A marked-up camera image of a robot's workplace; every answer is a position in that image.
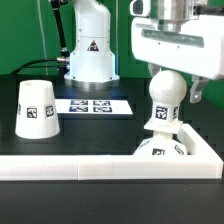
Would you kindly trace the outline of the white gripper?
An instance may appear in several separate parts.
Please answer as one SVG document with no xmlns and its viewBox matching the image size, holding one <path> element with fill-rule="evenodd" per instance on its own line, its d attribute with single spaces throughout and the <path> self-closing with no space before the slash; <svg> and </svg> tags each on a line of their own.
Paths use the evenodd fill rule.
<svg viewBox="0 0 224 224">
<path fill-rule="evenodd" d="M 208 79 L 224 78 L 224 5 L 210 6 L 208 0 L 132 0 L 130 14 L 133 55 L 149 63 L 151 77 L 161 67 L 194 75 L 193 104 L 201 101 Z"/>
</svg>

